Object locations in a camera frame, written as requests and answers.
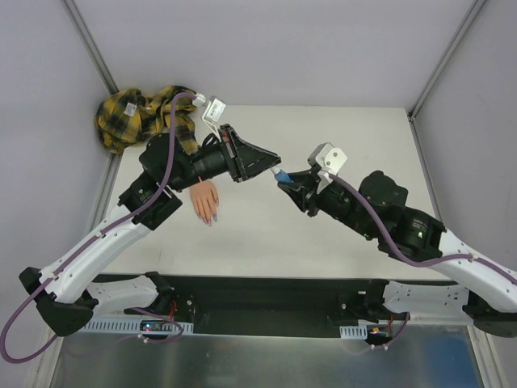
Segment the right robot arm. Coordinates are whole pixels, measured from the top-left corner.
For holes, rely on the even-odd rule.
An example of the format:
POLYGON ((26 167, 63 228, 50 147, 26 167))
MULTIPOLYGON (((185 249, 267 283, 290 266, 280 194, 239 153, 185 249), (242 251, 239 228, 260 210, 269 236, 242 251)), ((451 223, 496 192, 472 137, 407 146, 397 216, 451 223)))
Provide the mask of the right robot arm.
POLYGON ((280 190, 310 217, 323 212, 363 236, 379 251, 414 268, 439 272, 449 285, 388 281, 373 309, 451 318, 502 338, 516 336, 516 273, 462 242, 444 224, 406 206, 408 192, 374 171, 358 189, 333 175, 315 171, 275 174, 280 190))

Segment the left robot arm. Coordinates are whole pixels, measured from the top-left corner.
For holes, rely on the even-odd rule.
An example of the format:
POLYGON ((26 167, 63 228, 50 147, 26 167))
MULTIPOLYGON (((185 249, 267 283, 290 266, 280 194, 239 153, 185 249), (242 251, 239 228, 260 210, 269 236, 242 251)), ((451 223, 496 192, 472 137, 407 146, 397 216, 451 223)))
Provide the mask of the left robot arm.
POLYGON ((224 173, 237 183, 247 181, 279 165, 281 158, 242 140, 224 124, 193 155, 186 154, 173 135, 157 135, 139 161, 142 173, 71 252, 45 268, 26 268, 19 275, 23 287, 34 294, 41 318, 60 337, 117 311, 142 308, 169 314, 174 293, 157 272, 105 285, 95 282, 96 276, 181 207, 176 192, 224 173))

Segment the blue nail polish bottle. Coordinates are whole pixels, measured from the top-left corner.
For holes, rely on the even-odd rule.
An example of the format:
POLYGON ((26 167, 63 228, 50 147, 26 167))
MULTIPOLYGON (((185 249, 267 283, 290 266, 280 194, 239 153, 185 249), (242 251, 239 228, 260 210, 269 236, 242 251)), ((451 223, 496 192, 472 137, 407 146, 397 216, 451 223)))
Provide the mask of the blue nail polish bottle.
POLYGON ((290 175, 285 171, 280 171, 275 175, 276 180, 279 183, 291 183, 292 179, 290 175))

